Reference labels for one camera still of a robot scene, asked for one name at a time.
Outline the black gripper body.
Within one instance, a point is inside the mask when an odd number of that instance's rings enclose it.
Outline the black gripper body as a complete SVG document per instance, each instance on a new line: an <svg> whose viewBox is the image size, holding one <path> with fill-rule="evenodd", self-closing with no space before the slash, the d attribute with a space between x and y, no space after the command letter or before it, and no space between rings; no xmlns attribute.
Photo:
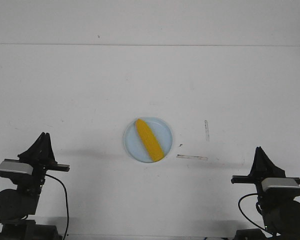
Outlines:
<svg viewBox="0 0 300 240"><path fill-rule="evenodd" d="M32 171L34 191L36 193L42 192L42 187L46 181L47 171L69 172L69 170L70 166L67 164L34 164Z"/></svg>
<svg viewBox="0 0 300 240"><path fill-rule="evenodd" d="M270 189L266 192L262 189L261 182L266 178L252 178L249 176L241 176L241 175L234 175L231 179L233 184L254 184L256 186L257 193L260 195L267 194L267 195L300 195L300 188L299 189ZM293 177L283 177L283 178L292 178L294 179L300 187L300 178L293 178Z"/></svg>

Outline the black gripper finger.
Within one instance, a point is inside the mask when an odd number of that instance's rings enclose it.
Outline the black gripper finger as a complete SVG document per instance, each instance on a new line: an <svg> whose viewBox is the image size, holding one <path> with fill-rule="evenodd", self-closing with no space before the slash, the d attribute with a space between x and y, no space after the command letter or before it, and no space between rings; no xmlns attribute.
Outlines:
<svg viewBox="0 0 300 240"><path fill-rule="evenodd" d="M46 133L45 137L46 137L46 149L47 149L46 150L47 151L47 154L46 154L47 158L46 158L46 160L47 160L47 162L49 162L49 165L57 165L58 162L56 161L55 156L54 156L50 134Z"/></svg>
<svg viewBox="0 0 300 240"><path fill-rule="evenodd" d="M45 159L46 133L42 132L28 150L17 155L22 163L33 164Z"/></svg>
<svg viewBox="0 0 300 240"><path fill-rule="evenodd" d="M249 177L254 177L258 170L258 152L259 152L259 147L256 147L252 167L248 175Z"/></svg>
<svg viewBox="0 0 300 240"><path fill-rule="evenodd" d="M267 176L274 178L285 178L286 173L283 169L277 167L267 156L264 150L259 147L259 160L260 165L262 166L262 170L267 172Z"/></svg>

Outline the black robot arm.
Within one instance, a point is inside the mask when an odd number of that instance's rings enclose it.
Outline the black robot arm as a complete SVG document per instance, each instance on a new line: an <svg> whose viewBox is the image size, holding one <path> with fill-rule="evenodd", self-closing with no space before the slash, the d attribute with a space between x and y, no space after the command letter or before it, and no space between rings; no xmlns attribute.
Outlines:
<svg viewBox="0 0 300 240"><path fill-rule="evenodd" d="M48 171L68 172L69 165L55 160L51 137L42 132L17 159L0 163L0 177L11 180L15 189L0 191L0 240L64 240L56 225L37 224L34 219Z"/></svg>
<svg viewBox="0 0 300 240"><path fill-rule="evenodd" d="M270 240L300 240L300 202L295 200L300 196L299 177L287 177L258 146L250 173L234 175L231 183L255 185L255 208L264 224L238 229L234 239L265 240L269 234Z"/></svg>

